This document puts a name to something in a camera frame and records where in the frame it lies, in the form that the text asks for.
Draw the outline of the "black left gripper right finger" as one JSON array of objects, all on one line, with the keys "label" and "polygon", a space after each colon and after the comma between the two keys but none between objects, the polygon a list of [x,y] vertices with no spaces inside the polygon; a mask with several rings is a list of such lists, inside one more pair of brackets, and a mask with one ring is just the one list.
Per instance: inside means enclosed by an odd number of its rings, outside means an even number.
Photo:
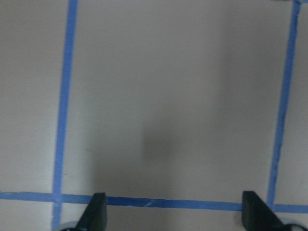
[{"label": "black left gripper right finger", "polygon": [[254,191],[242,193],[241,219],[246,231],[278,231],[284,226]]}]

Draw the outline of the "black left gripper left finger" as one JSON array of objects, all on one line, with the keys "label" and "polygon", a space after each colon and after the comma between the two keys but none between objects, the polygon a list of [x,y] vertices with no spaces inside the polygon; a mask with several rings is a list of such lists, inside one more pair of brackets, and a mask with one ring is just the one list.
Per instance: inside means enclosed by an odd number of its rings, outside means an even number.
[{"label": "black left gripper left finger", "polygon": [[79,219],[78,231],[104,231],[107,226],[107,205],[105,193],[95,193]]}]

